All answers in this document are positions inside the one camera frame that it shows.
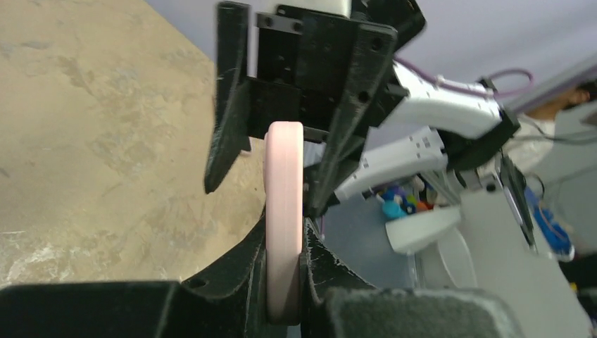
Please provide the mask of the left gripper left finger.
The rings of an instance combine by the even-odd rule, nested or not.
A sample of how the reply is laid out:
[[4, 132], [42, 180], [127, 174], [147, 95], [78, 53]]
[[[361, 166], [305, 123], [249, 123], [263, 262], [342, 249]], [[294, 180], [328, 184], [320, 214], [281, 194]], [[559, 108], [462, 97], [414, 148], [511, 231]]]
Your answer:
[[265, 221], [182, 282], [19, 284], [2, 337], [266, 337]]

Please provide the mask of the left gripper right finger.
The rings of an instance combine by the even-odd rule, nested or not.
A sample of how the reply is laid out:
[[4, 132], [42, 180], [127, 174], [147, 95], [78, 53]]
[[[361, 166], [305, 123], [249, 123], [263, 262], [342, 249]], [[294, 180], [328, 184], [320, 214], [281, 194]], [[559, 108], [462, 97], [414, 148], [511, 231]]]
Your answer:
[[378, 289], [303, 223], [302, 337], [523, 337], [503, 301], [476, 289]]

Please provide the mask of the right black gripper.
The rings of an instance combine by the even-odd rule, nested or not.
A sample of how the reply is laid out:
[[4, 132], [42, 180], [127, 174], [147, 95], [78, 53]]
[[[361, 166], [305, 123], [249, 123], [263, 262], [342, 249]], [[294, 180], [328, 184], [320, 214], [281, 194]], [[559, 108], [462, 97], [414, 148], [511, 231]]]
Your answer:
[[249, 136], [276, 121], [296, 121], [327, 144], [310, 184], [306, 215], [318, 217], [358, 167], [364, 137], [408, 94], [393, 71], [396, 51], [423, 31], [414, 1], [371, 1], [349, 17], [279, 4], [259, 13], [257, 73], [247, 78], [250, 6], [220, 1], [216, 12], [215, 122], [203, 179], [218, 189]]

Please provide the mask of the pink phone case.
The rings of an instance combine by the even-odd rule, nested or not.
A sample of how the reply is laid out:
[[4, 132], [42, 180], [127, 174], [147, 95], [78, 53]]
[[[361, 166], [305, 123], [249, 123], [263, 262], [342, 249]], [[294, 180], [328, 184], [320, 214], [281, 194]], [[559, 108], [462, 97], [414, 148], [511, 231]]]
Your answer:
[[268, 319], [300, 322], [303, 247], [303, 126], [278, 121], [265, 136], [265, 246]]

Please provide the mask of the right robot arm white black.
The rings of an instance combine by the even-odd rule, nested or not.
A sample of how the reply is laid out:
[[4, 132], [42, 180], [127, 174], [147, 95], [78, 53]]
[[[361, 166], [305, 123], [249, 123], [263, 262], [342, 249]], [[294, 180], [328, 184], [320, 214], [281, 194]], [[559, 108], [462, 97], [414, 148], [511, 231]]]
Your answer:
[[519, 129], [489, 88], [426, 80], [395, 59], [425, 28], [415, 1], [269, 1], [259, 13], [220, 1], [215, 16], [206, 193], [276, 122], [326, 145], [308, 169], [308, 215], [398, 178], [474, 170]]

